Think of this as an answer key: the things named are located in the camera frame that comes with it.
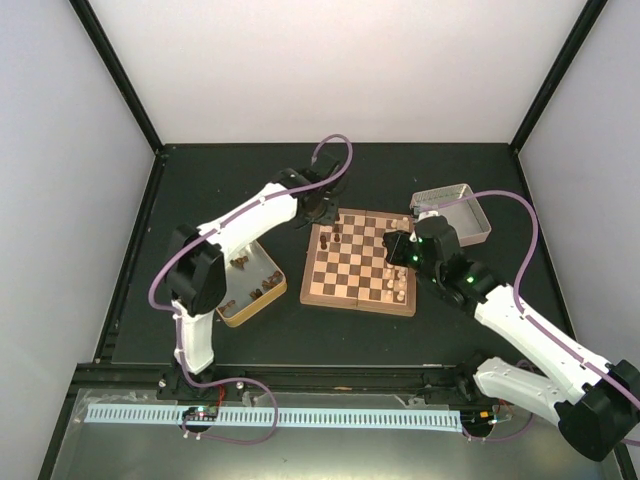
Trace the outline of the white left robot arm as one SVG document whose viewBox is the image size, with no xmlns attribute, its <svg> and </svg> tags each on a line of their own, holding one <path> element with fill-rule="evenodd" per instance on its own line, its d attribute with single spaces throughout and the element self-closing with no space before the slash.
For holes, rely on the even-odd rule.
<svg viewBox="0 0 640 480">
<path fill-rule="evenodd" d="M 352 158 L 349 153 L 340 162 L 313 154 L 309 167 L 278 172 L 227 214 L 174 231 L 170 257 L 153 280 L 148 301 L 173 314 L 174 357 L 184 368 L 179 386 L 191 398 L 205 398 L 214 388 L 215 376 L 207 368 L 214 362 L 213 312 L 227 293 L 227 266 L 246 246 L 281 224 L 333 220 L 335 190 Z"/>
</svg>

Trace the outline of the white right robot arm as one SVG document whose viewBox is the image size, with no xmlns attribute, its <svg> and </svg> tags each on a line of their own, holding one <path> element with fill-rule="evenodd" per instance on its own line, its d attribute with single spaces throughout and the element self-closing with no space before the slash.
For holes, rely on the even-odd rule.
<svg viewBox="0 0 640 480">
<path fill-rule="evenodd" d="M 555 425 L 584 457 L 601 461 L 639 423 L 639 370 L 579 345 L 521 300 L 489 267 L 466 257 L 443 216 L 384 234 L 388 263 L 425 278 L 441 300 L 508 341 L 535 372 L 498 357 L 454 379 L 457 396 L 503 399 Z"/>
</svg>

